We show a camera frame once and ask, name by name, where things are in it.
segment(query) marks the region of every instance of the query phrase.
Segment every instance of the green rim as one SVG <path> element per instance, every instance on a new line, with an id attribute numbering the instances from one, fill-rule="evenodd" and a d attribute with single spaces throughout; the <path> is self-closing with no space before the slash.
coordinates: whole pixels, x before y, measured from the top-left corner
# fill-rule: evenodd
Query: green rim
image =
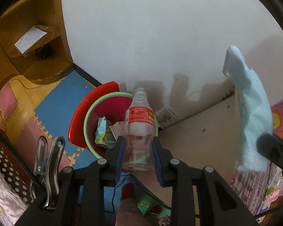
<path id="1" fill-rule="evenodd" d="M 90 149 L 91 153 L 98 159 L 100 158 L 103 158 L 101 155 L 99 155 L 95 150 L 94 148 L 92 147 L 91 143 L 90 143 L 90 140 L 89 140 L 89 137 L 88 137 L 88 134 L 87 134 L 87 123 L 88 123 L 88 120 L 89 120 L 89 116 L 91 114 L 91 112 L 94 110 L 94 108 L 102 101 L 104 101 L 105 99 L 108 99 L 110 97 L 115 97 L 115 96 L 122 96 L 122 97 L 130 97 L 132 98 L 132 94 L 130 93 L 127 93 L 127 92 L 112 92 L 112 93 L 108 93 L 102 97 L 100 97 L 99 99 L 97 99 L 89 108 L 86 116 L 85 116 L 85 120 L 84 120 L 84 137 L 85 137 L 85 141 L 86 141 L 86 144 L 88 146 L 88 148 Z M 155 122 L 155 136 L 158 136 L 158 127 L 159 127 L 159 124 L 157 122 L 157 119 L 156 117 L 154 116 L 154 122 Z"/>

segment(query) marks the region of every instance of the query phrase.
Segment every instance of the red label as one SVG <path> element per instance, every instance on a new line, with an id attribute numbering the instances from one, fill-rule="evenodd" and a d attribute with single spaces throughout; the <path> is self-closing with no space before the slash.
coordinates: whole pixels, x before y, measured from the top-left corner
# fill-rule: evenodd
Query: red label
<path id="1" fill-rule="evenodd" d="M 153 111 L 146 107 L 132 107 L 129 110 L 128 123 L 131 122 L 146 122 L 154 126 Z"/>

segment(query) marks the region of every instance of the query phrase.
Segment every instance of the black baseboard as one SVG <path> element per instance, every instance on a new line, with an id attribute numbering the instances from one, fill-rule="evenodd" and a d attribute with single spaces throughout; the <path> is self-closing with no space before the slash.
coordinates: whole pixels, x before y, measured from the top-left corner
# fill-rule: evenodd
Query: black baseboard
<path id="1" fill-rule="evenodd" d="M 95 87 L 98 87 L 100 85 L 102 85 L 102 83 L 100 83 L 97 79 L 95 79 L 94 77 L 92 77 L 91 75 L 89 75 L 86 71 L 84 71 L 83 69 L 81 69 L 79 66 L 74 64 L 73 69 L 81 76 L 83 77 L 85 80 L 89 81 L 92 85 L 94 85 Z"/>

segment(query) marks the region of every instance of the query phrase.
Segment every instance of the bottle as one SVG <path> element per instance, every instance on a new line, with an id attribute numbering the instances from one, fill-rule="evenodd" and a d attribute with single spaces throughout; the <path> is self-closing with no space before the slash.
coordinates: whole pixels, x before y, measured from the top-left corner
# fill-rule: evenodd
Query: bottle
<path id="1" fill-rule="evenodd" d="M 147 92 L 143 87 L 136 87 L 125 116 L 125 170 L 153 169 L 150 145 L 154 134 L 154 114 L 148 103 Z"/>

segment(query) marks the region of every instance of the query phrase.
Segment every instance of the polka dot fabric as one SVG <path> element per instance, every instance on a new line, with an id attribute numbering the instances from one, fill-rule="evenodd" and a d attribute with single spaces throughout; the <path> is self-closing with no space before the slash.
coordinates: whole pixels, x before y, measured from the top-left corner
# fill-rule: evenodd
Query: polka dot fabric
<path id="1" fill-rule="evenodd" d="M 3 145 L 1 143 L 0 171 L 12 191 L 16 192 L 27 204 L 31 204 L 29 185 L 27 185 L 23 181 L 22 176 L 14 170 L 14 166 L 9 162 L 8 157 L 5 155 Z"/>

